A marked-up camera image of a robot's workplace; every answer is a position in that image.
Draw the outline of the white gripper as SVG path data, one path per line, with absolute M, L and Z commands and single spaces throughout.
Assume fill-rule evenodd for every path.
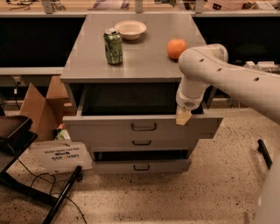
M 190 110 L 195 110 L 200 106 L 204 93 L 199 93 L 198 96 L 190 97 L 183 93 L 179 88 L 176 93 L 176 124 L 184 126 L 192 117 Z

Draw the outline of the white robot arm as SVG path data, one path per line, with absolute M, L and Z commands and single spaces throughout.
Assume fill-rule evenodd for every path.
M 183 74 L 176 94 L 176 124 L 184 125 L 214 86 L 239 102 L 280 124 L 280 77 L 277 74 L 228 63 L 228 51 L 220 44 L 191 47 L 178 58 Z M 280 224 L 280 157 L 275 160 L 263 140 L 258 141 L 269 168 L 258 200 L 254 224 Z

